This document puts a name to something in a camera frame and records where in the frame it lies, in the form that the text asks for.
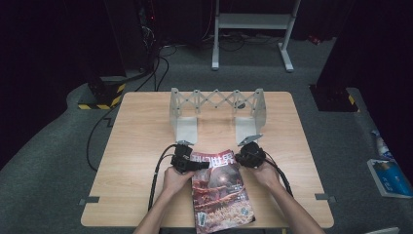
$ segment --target cable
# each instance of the cable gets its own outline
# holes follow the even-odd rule
[[[139,91],[140,88],[142,88],[142,86],[144,86],[144,85],[155,75],[156,71],[158,70],[158,67],[159,67],[159,60],[158,60],[158,62],[157,62],[157,64],[156,64],[155,69],[154,69],[154,71],[152,72],[152,74],[151,74],[151,75],[148,77],[148,79],[146,79],[139,87],[137,87],[136,90],[134,90],[135,92]]]
[[[166,54],[166,55],[160,55],[160,57],[168,57],[168,56],[172,56],[173,54],[175,54],[178,51],[178,48],[176,45],[170,45],[170,46],[164,46],[163,48],[161,48],[161,50],[165,49],[165,48],[169,48],[169,47],[173,47],[175,50],[170,53],[170,54]]]
[[[143,29],[143,31],[144,31],[144,35],[143,35],[143,42],[145,43],[145,46],[146,46],[146,50],[150,50],[150,48],[152,48],[152,45],[153,45],[153,43],[154,43],[154,40],[155,40],[155,34],[154,34],[154,32],[149,28],[149,27],[147,27],[147,26],[141,26],[142,27],[142,29]]]
[[[219,49],[223,51],[235,52],[235,51],[240,50],[245,45],[245,39],[242,37],[242,35],[232,35],[232,36],[227,36],[226,38],[225,36],[222,36],[222,37],[224,37],[225,39],[222,42],[227,42],[227,43],[240,43],[241,42],[241,45],[237,49],[233,49],[233,50],[226,49],[225,47],[222,47],[221,45],[219,45]]]
[[[283,182],[283,184],[284,184],[284,186],[285,186],[285,190],[289,193],[289,195],[291,195],[291,197],[294,197],[294,196],[292,195],[291,187],[289,186],[289,182],[288,182],[288,179],[286,179],[285,174],[282,172],[282,170],[279,168],[279,166],[277,166],[277,164],[276,164],[276,162],[274,161],[273,157],[271,157],[271,155],[268,154],[268,153],[265,152],[265,151],[264,151],[264,153],[265,153],[266,155],[268,155],[268,156],[270,157],[271,161],[272,161],[272,162],[270,162],[267,158],[265,158],[265,159],[264,159],[265,162],[267,162],[268,164],[270,164],[271,166],[273,166],[273,167],[276,169],[276,171],[280,174],[280,177],[282,178],[282,182]]]
[[[106,116],[108,116],[114,109],[116,109],[119,106],[119,103],[116,104],[115,107],[113,107],[112,109],[110,109],[109,111],[107,111],[94,125],[94,128],[92,129],[91,133],[89,134],[89,138],[88,138],[88,143],[86,145],[86,160],[88,161],[88,165],[89,167],[94,170],[95,172],[97,172],[97,168],[95,168],[92,163],[91,163],[91,159],[90,159],[90,155],[89,155],[89,147],[91,145],[91,139],[92,139],[92,135],[94,134],[94,130],[96,129],[97,125],[106,118]]]
[[[152,76],[155,75],[155,72],[157,71],[158,66],[159,66],[159,60],[158,60],[158,63],[157,63],[157,65],[156,65],[154,71],[152,72],[152,74],[151,74],[136,90],[134,90],[135,92],[139,91],[140,88],[142,88],[142,86],[144,86],[144,85],[152,78]],[[109,115],[113,110],[115,110],[118,106],[120,106],[120,102],[118,102],[118,103],[116,104],[116,106],[114,106],[112,109],[110,109],[109,111],[107,111],[107,112],[96,122],[96,124],[94,124],[94,127],[92,128],[92,131],[91,131],[91,133],[89,134],[88,143],[87,143],[87,145],[86,145],[86,160],[88,161],[89,167],[90,167],[93,171],[95,171],[95,172],[97,172],[97,168],[92,165],[91,159],[90,159],[90,153],[89,153],[89,148],[90,148],[90,146],[91,146],[92,135],[94,134],[94,130],[96,129],[97,125],[98,125],[102,120],[109,120],[108,123],[107,123],[107,127],[112,127],[112,126],[113,126],[113,125],[110,125],[110,122],[111,122],[110,120],[111,120],[111,118],[106,118],[106,116],[108,116],[108,115]]]
[[[167,63],[167,70],[164,72],[164,75],[162,76],[161,80],[159,81],[158,86],[156,87],[156,90],[155,90],[156,92],[159,91],[159,87],[161,86],[161,83],[164,81],[164,78],[165,78],[165,76],[167,75],[167,73],[169,71],[169,62],[165,58],[162,58],[162,57],[159,57],[159,59],[162,59]]]
[[[158,171],[161,165],[162,160],[164,160],[166,157],[168,157],[169,155],[165,155],[167,153],[168,150],[170,150],[172,147],[176,147],[176,144],[171,144],[170,146],[168,146],[164,152],[162,153],[161,157],[158,160],[158,163],[156,165],[155,168],[155,173],[154,173],[154,178],[152,179],[152,187],[151,187],[151,194],[149,196],[149,204],[148,204],[148,211],[151,210],[152,205],[153,205],[153,201],[154,201],[154,195],[155,195],[155,187],[156,187],[156,181],[158,178]]]
[[[132,76],[132,77],[127,78],[127,79],[124,79],[124,80],[120,80],[120,81],[105,81],[104,83],[105,83],[106,85],[123,85],[123,84],[129,83],[130,81],[135,81],[135,80],[141,79],[141,78],[147,76],[148,74],[149,74],[149,70],[146,70],[146,71],[145,71],[144,73],[142,73],[142,74],[138,74],[138,75]]]
[[[259,38],[259,37],[249,37],[249,38],[245,39],[245,44],[248,45],[248,46],[271,45],[271,44],[280,42],[280,40],[282,39],[281,37],[268,37],[268,38],[265,39],[265,41],[263,41],[263,42],[248,41],[248,39],[252,39],[252,38],[254,38],[254,39],[265,39],[265,38]]]
[[[154,74],[154,91],[156,91],[156,73]]]
[[[209,28],[210,28],[210,25],[211,25],[211,22],[212,22],[212,15],[213,15],[213,1],[210,1],[209,23],[207,24],[206,33],[204,34],[204,36],[201,39],[204,39],[207,36],[208,32],[209,32]]]

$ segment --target black device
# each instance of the black device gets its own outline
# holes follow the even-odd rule
[[[254,141],[244,145],[240,153],[235,155],[235,160],[247,168],[258,168],[264,163],[265,158],[264,150]]]
[[[113,108],[123,84],[153,70],[159,43],[140,14],[145,6],[135,0],[64,0],[65,24],[61,38],[77,69],[88,82],[81,108]],[[145,36],[152,32],[150,38]]]
[[[194,162],[189,160],[192,148],[185,144],[177,144],[170,163],[181,174],[209,168],[209,162]]]
[[[261,166],[264,161],[273,166],[276,171],[280,174],[280,177],[282,178],[282,182],[285,185],[285,190],[291,195],[291,187],[289,186],[289,182],[286,179],[285,174],[282,172],[282,170],[277,166],[276,162],[273,160],[273,158],[266,153],[255,141],[248,142],[245,144],[241,150],[240,153],[235,155],[235,160],[241,164],[244,167],[247,168],[258,168]]]

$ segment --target metal stand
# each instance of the metal stand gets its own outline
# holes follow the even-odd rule
[[[219,28],[252,28],[252,29],[283,29],[285,35],[279,49],[287,72],[292,72],[291,60],[286,47],[288,45],[291,31],[297,17],[301,0],[296,0],[291,14],[288,15],[266,15],[266,14],[220,14],[219,0],[216,0],[215,28],[212,50],[212,70],[219,69]]]
[[[233,115],[241,109],[250,108],[249,117],[235,117],[237,144],[240,144],[247,137],[260,135],[261,128],[265,125],[267,118],[264,91],[262,89],[257,89],[248,97],[238,90],[233,91],[227,97],[218,90],[208,95],[195,90],[186,97],[176,88],[172,88],[170,92],[169,121],[173,126],[176,142],[185,141],[195,144],[198,141],[197,117],[182,117],[182,109],[185,105],[193,107],[196,114],[199,114],[204,104],[210,104],[214,108],[218,108],[225,103],[232,107]]]

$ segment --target black cable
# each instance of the black cable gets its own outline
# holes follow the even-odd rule
[[[138,74],[138,75],[135,75],[135,76],[132,76],[130,78],[120,80],[120,81],[105,81],[104,84],[106,84],[106,85],[123,85],[123,84],[129,83],[131,81],[139,80],[139,79],[147,76],[148,74],[149,74],[149,70],[146,70],[142,74]]]
[[[156,73],[154,74],[154,91],[156,91]]]
[[[270,164],[271,166],[273,166],[276,169],[277,173],[279,173],[280,177],[282,178],[282,182],[285,186],[285,190],[289,193],[289,195],[291,195],[291,197],[294,197],[292,195],[291,187],[289,186],[288,179],[286,179],[286,176],[285,176],[284,172],[279,168],[279,166],[277,166],[276,162],[274,161],[273,157],[271,157],[270,154],[268,154],[265,151],[264,151],[264,153],[266,155],[268,155],[270,157],[271,161],[272,161],[272,162],[270,162],[267,158],[265,158],[264,159],[265,162],[267,162],[268,164]]]
[[[162,153],[161,157],[158,160],[158,163],[155,168],[155,173],[154,173],[154,178],[152,179],[152,187],[151,187],[151,193],[149,196],[149,204],[148,204],[148,211],[151,210],[153,201],[154,201],[154,195],[155,195],[155,187],[156,187],[156,180],[158,178],[158,172],[159,172],[159,167],[161,165],[162,160],[164,160],[167,156],[165,154],[167,153],[168,150],[170,150],[172,147],[176,147],[176,144],[171,144],[168,146],[164,152]]]
[[[167,70],[164,72],[164,75],[162,76],[161,80],[159,81],[158,86],[156,87],[156,92],[159,91],[159,87],[161,86],[161,83],[164,81],[164,78],[165,78],[165,76],[167,75],[167,73],[169,71],[169,62],[165,58],[162,58],[162,57],[159,57],[159,59],[162,59],[167,63]]]
[[[151,74],[136,90],[134,90],[135,92],[139,91],[140,88],[142,88],[142,86],[144,86],[144,85],[152,78],[152,76],[155,75],[155,72],[157,71],[158,66],[159,66],[159,60],[158,60],[158,63],[157,63],[157,65],[156,65],[156,67],[154,68],[154,71],[152,72],[152,74]],[[113,126],[113,125],[112,125],[112,126],[110,125],[110,122],[111,122],[110,120],[111,120],[111,118],[106,118],[106,116],[108,116],[108,115],[109,115],[114,109],[116,109],[118,106],[120,106],[120,102],[117,103],[116,106],[114,106],[114,107],[113,107],[112,109],[110,109],[108,112],[106,112],[106,113],[96,122],[96,124],[94,124],[94,127],[92,128],[92,131],[91,131],[91,133],[89,134],[88,143],[87,143],[87,145],[86,145],[86,160],[88,161],[89,167],[90,167],[93,171],[95,171],[95,172],[97,172],[97,168],[92,165],[91,159],[90,159],[90,154],[89,154],[89,148],[90,148],[90,145],[91,145],[92,135],[94,134],[94,130],[96,129],[97,125],[98,125],[102,120],[109,120],[108,123],[107,123],[107,127],[112,127],[112,126]]]
[[[211,23],[212,23],[212,16],[213,16],[213,14],[214,14],[214,11],[213,11],[213,1],[210,1],[209,22],[208,22],[208,24],[207,24],[206,33],[205,33],[204,36],[201,38],[201,40],[203,40],[203,39],[207,36],[207,34],[209,33],[210,25],[211,25]]]
[[[276,37],[268,37],[267,39],[263,40],[262,42],[248,41],[249,38],[247,38],[247,39],[245,39],[245,44],[248,45],[248,46],[263,46],[263,45],[271,45],[271,44],[280,42],[281,37],[277,38],[274,41],[271,41],[271,39],[275,39],[275,38]]]
[[[163,50],[164,48],[169,48],[169,47],[173,47],[173,48],[174,48],[174,51],[173,51],[172,53],[169,53],[169,54],[166,54],[166,55],[161,55],[161,54],[160,54],[160,57],[172,56],[172,55],[174,55],[174,54],[178,51],[178,48],[177,48],[175,45],[164,46],[161,50]]]
[[[96,129],[97,125],[106,118],[106,116],[108,116],[114,109],[116,109],[119,106],[119,103],[116,104],[115,107],[113,107],[112,109],[110,109],[109,111],[107,111],[94,125],[94,128],[92,129],[91,133],[89,134],[89,138],[88,138],[88,143],[86,145],[86,160],[88,161],[88,165],[89,167],[94,170],[95,172],[97,172],[97,168],[95,168],[92,163],[91,163],[91,159],[90,159],[90,155],[89,155],[89,147],[91,145],[91,139],[92,139],[92,135],[94,134],[94,130]]]
[[[238,50],[242,49],[243,46],[245,45],[245,39],[242,36],[240,36],[239,38],[240,38],[239,41],[234,41],[233,38],[230,38],[233,41],[225,41],[225,42],[229,42],[229,43],[240,43],[241,42],[241,45],[237,49],[229,50],[229,49],[226,49],[222,46],[219,46],[219,49],[222,49],[223,51],[226,51],[226,52],[235,52],[235,51],[238,51]]]
[[[205,41],[205,42],[201,45],[200,50],[206,51],[206,50],[210,50],[210,49],[212,49],[212,48],[213,48],[213,42]]]
[[[140,88],[142,88],[142,86],[144,86],[155,75],[156,71],[158,70],[158,67],[159,67],[159,60],[158,60],[157,65],[155,66],[154,71],[152,72],[152,74],[139,87],[137,87],[136,90],[134,90],[135,92],[139,91]]]

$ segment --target magazine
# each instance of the magazine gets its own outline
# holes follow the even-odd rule
[[[413,189],[396,161],[370,159],[367,165],[383,197],[413,197]]]
[[[192,177],[197,234],[212,233],[255,220],[234,152],[192,152],[191,161],[209,162],[209,168]]]

